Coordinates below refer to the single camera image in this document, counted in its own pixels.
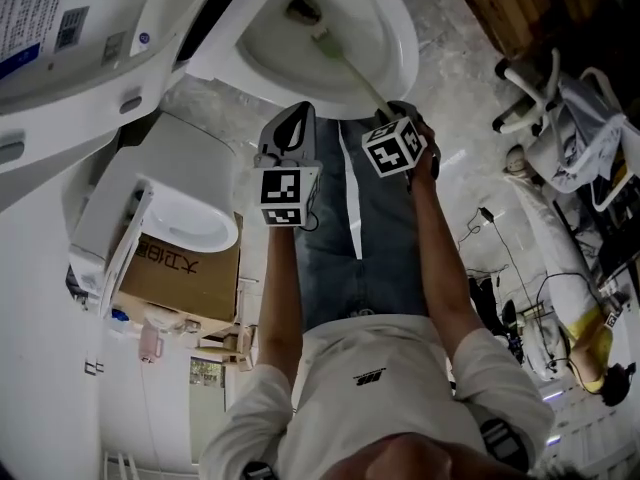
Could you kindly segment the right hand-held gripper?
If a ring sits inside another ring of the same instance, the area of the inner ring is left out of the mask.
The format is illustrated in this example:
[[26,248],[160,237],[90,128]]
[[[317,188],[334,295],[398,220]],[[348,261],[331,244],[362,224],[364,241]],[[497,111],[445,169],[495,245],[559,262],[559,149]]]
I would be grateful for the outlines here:
[[437,178],[440,150],[435,143],[433,130],[419,118],[419,111],[414,105],[390,101],[389,108],[398,117],[366,132],[361,139],[362,148],[378,176],[408,175],[422,156],[429,153],[432,157],[431,176]]

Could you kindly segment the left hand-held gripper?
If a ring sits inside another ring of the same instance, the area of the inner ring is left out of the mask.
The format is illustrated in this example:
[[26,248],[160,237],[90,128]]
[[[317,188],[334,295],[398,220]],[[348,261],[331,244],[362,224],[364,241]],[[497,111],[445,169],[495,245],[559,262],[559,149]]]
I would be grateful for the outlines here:
[[261,132],[259,151],[262,154],[254,157],[253,175],[256,206],[264,223],[268,227],[306,226],[322,173],[322,164],[314,161],[314,106],[303,101],[276,115]]

